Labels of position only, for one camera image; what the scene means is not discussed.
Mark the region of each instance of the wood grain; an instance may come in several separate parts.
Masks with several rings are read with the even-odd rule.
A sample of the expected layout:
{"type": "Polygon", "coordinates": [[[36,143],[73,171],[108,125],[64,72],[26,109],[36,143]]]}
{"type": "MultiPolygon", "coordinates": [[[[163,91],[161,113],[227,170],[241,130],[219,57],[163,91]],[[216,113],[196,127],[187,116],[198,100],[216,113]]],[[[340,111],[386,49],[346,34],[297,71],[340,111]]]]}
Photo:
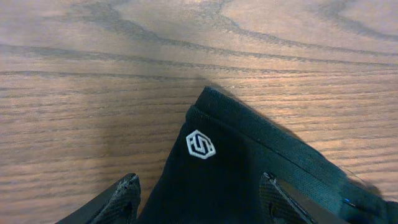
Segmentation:
{"type": "Polygon", "coordinates": [[[0,5],[0,223],[53,223],[128,172],[143,205],[206,85],[398,201],[397,1],[0,5]]]}

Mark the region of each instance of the printed logo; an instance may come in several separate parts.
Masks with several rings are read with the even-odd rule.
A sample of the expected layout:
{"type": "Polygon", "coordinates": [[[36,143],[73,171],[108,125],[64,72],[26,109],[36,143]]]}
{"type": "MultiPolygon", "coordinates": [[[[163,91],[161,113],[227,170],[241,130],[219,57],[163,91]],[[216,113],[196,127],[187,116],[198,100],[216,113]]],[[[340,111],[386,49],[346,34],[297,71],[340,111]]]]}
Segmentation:
{"type": "Polygon", "coordinates": [[[191,156],[207,159],[216,154],[216,149],[210,138],[196,130],[187,136],[188,151],[191,156]]]}

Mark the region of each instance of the garment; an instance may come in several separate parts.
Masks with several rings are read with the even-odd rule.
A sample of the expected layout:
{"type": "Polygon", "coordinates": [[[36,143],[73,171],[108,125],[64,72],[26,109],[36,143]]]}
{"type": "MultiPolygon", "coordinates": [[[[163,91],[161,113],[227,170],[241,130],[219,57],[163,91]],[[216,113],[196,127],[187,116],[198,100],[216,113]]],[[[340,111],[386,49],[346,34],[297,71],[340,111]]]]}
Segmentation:
{"type": "Polygon", "coordinates": [[[131,222],[275,223],[259,196],[265,172],[350,223],[398,223],[398,203],[351,184],[312,147],[208,87],[189,109],[161,178],[131,222]]]}

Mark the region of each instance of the hexagonal logo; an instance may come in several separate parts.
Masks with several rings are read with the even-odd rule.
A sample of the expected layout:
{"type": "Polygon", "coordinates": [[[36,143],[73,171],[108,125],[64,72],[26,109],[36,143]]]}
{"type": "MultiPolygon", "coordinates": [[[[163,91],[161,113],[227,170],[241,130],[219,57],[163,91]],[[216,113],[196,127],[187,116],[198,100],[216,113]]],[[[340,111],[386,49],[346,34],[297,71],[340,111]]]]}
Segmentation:
{"type": "Polygon", "coordinates": [[[216,149],[210,138],[205,136],[199,130],[196,130],[186,137],[188,151],[191,156],[200,159],[207,159],[216,154],[216,149]]]}

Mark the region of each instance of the wooden surface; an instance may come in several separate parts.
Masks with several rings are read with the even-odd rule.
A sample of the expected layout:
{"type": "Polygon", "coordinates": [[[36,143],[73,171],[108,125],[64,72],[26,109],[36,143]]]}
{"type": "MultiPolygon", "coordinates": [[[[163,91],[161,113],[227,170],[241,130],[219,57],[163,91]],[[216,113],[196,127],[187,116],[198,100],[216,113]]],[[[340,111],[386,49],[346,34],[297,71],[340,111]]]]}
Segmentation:
{"type": "Polygon", "coordinates": [[[398,201],[395,0],[5,0],[0,223],[53,223],[128,172],[142,204],[205,85],[398,201]]]}

